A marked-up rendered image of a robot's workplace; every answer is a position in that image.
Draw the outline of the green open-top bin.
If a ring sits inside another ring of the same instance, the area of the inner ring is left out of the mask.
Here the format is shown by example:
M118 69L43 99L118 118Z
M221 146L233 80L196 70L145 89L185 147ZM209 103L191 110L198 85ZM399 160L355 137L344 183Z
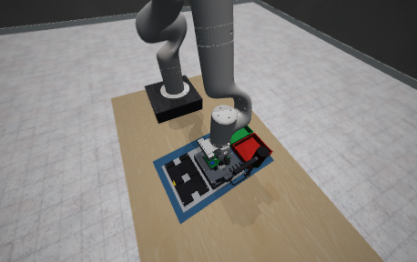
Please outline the green open-top bin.
M231 140L230 140L230 148L232 147L233 144L239 142L241 139L251 134L253 134L253 130L249 126L245 126L241 128L240 130L238 130L232 135Z

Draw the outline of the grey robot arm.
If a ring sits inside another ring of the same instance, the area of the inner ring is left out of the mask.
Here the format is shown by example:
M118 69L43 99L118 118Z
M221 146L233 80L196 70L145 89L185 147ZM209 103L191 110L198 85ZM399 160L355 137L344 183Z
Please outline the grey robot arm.
M220 105L212 110L210 136L198 140L209 161L215 157L214 151L229 146L232 135L249 124L252 103L249 94L234 81L233 0L189 2L205 92L211 98L234 100L234 108ZM180 99L189 92L189 85L183 82L178 55L187 33L187 21L180 12L183 3L184 0L152 0L136 18L137 33L144 42L167 41L157 52L164 82L160 93L167 99Z

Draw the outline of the red bin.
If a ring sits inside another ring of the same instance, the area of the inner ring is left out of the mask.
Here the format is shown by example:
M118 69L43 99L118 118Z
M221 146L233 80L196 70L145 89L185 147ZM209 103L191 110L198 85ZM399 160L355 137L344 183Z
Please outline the red bin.
M250 160L259 146L265 146L269 150L269 155L272 153L270 148L255 134L251 134L239 142L233 144L232 151L236 154L239 160L243 163ZM267 157L268 157L267 156Z

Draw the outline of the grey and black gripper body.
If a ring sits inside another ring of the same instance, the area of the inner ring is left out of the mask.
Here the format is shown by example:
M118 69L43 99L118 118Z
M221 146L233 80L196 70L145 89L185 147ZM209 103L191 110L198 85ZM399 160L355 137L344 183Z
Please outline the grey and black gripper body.
M216 151L214 151L214 154L217 156L217 158L220 161L222 161L224 156L229 157L229 151L230 151L230 146L224 146L224 147L219 148Z

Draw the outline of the green circuit board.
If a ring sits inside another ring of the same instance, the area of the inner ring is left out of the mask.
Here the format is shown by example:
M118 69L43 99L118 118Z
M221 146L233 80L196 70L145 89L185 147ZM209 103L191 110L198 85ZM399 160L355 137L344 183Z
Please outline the green circuit board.
M213 152L214 154L214 152ZM215 155L215 154L214 154ZM206 161L208 162L209 166L211 168L217 166L219 164L219 159L217 158L217 156L215 155L215 157L211 160L208 161L208 159L206 158L206 156L204 156L204 158L206 159Z

